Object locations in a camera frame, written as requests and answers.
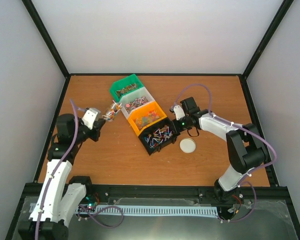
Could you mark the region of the black candy bin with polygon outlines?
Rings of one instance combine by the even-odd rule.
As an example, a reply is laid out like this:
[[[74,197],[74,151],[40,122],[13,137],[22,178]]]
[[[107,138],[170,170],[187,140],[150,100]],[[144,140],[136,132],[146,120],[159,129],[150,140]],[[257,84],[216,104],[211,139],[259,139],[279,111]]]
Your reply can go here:
[[[166,117],[143,130],[138,139],[151,156],[155,152],[160,152],[162,148],[174,144],[179,135],[173,122]]]

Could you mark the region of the clear plastic jar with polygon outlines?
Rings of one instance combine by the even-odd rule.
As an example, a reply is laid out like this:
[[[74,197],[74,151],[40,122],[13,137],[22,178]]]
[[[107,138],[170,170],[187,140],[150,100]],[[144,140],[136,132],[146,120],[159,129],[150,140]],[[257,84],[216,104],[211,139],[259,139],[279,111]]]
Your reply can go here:
[[[122,110],[122,107],[122,103],[115,102],[113,100],[110,107],[108,107],[105,113],[102,115],[102,118],[107,122],[112,122],[117,116],[117,114]]]

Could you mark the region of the orange candy bin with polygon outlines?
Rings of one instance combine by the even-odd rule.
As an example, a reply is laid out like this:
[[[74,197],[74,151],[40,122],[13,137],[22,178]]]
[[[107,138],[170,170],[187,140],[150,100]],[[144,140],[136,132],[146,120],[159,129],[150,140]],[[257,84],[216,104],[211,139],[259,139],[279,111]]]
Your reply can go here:
[[[144,104],[131,112],[127,121],[134,133],[139,136],[146,128],[158,123],[167,117],[156,101]]]

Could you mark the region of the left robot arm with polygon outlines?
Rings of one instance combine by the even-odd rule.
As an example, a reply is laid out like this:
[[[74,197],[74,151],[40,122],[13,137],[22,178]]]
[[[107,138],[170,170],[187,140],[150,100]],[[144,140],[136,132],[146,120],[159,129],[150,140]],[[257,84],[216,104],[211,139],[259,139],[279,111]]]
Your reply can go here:
[[[74,176],[66,186],[67,178],[81,144],[88,139],[97,142],[105,122],[95,108],[87,109],[83,117],[66,113],[57,118],[38,200],[28,220],[20,222],[18,227],[21,239],[68,239],[75,210],[81,201],[93,198],[94,188],[89,176]]]

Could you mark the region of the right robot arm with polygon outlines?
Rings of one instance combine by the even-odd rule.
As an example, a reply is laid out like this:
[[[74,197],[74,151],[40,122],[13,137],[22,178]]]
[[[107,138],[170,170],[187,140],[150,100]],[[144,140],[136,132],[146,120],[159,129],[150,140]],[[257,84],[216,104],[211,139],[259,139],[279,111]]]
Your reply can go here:
[[[172,122],[177,132],[195,128],[197,133],[206,131],[226,142],[229,167],[214,183],[217,202],[224,203],[243,179],[270,157],[265,140],[252,123],[242,125],[225,120],[209,109],[200,110],[193,97],[175,103],[170,112],[175,115]]]

